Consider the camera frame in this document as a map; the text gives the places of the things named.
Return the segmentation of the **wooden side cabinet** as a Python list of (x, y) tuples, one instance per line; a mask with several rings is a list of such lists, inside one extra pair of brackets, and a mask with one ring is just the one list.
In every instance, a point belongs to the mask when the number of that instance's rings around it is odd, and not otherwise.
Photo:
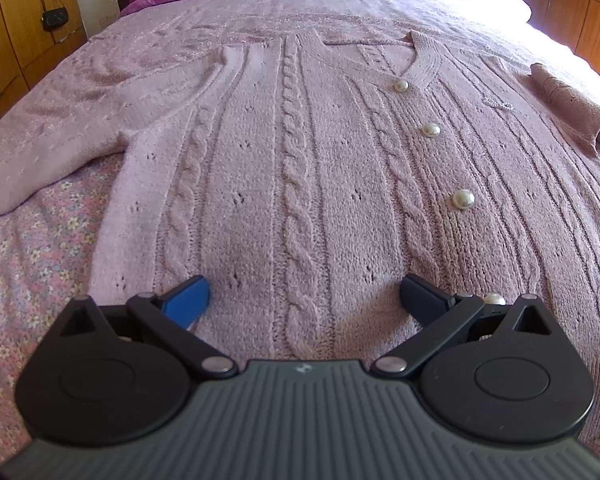
[(600, 75), (600, 0), (524, 0), (529, 23), (583, 58)]

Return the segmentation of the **small black hanging purse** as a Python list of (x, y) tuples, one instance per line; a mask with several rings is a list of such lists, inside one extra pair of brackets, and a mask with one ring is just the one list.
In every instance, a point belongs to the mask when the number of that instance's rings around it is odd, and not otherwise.
[(42, 27), (46, 32), (53, 32), (65, 26), (69, 21), (68, 10), (65, 6), (45, 10), (41, 16)]

